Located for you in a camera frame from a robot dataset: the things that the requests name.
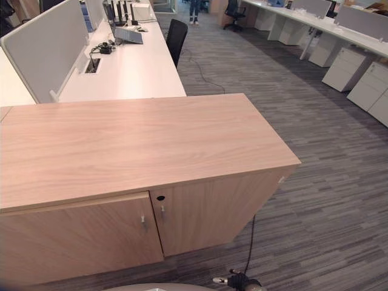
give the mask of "black office chair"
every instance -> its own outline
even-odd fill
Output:
[[[230,23],[230,24],[226,24],[224,26],[224,29],[226,29],[227,27],[233,27],[234,31],[236,31],[236,30],[240,30],[240,31],[243,30],[243,28],[240,25],[236,24],[236,21],[239,20],[240,18],[245,17],[245,10],[246,10],[246,8],[245,7],[243,8],[242,13],[237,11],[239,9],[240,8],[238,8],[237,0],[229,0],[228,7],[226,7],[226,10],[225,10],[225,14],[227,16],[233,17],[233,22]]]
[[[171,19],[166,43],[174,61],[175,67],[178,66],[178,61],[179,57],[181,56],[181,50],[184,39],[186,38],[186,34],[187,24],[176,19]]]
[[[65,0],[39,0],[39,9],[41,13]]]
[[[334,18],[337,16],[337,13],[334,12],[335,6],[337,5],[336,1],[329,0],[331,2],[329,11],[327,12],[326,16],[330,18]]]

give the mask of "wooden cabinet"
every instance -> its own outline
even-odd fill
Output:
[[[300,164],[243,94],[1,115],[0,281],[38,284],[230,242]]]
[[[0,233],[1,277],[18,284],[163,260],[148,192],[5,213]]]
[[[151,191],[164,255],[231,242],[294,168]]]

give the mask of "striped carpet floor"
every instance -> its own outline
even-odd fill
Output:
[[[189,4],[174,18],[188,22]],[[159,15],[168,30],[170,15]],[[244,92],[302,161],[256,217],[248,276],[269,291],[388,290],[388,129],[321,82],[326,69],[267,33],[221,30],[200,14],[178,71],[188,95]],[[104,290],[135,283],[212,283],[243,269],[250,226],[234,242],[152,264],[39,286]]]

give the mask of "cable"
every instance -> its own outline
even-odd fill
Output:
[[[210,81],[208,81],[208,80],[205,79],[204,74],[203,74],[203,72],[202,72],[201,66],[197,63],[196,60],[193,59],[193,53],[192,53],[189,49],[185,48],[184,51],[183,51],[183,54],[184,54],[186,51],[188,51],[188,52],[190,53],[189,62],[193,61],[193,62],[198,66],[199,72],[200,72],[201,77],[202,77],[202,79],[204,80],[204,82],[209,83],[209,84],[213,84],[213,85],[215,85],[215,86],[217,86],[217,87],[219,87],[219,88],[222,88],[223,94],[225,94],[225,93],[226,93],[226,90],[225,90],[225,88],[224,88],[223,86],[218,85],[218,84],[213,83],[213,82],[210,82]]]
[[[253,234],[255,233],[255,219],[256,219],[256,215],[254,215],[253,218],[252,218],[252,232],[250,234],[249,254],[248,254],[247,264],[246,264],[245,269],[244,269],[244,274],[245,275],[246,275],[246,273],[248,271],[249,262],[250,262],[250,256],[252,255]]]

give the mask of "white filing cabinet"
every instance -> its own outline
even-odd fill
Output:
[[[356,48],[342,48],[322,82],[340,92],[353,89],[375,55]]]
[[[388,67],[373,62],[347,98],[365,111],[388,90]]]
[[[322,68],[330,67],[340,50],[348,45],[347,41],[324,32],[319,38],[309,61]]]
[[[379,122],[388,127],[388,92],[386,91],[368,111]]]
[[[268,35],[268,40],[279,41],[287,45],[298,45],[304,40],[308,31],[308,25],[281,15],[276,15],[275,22]]]

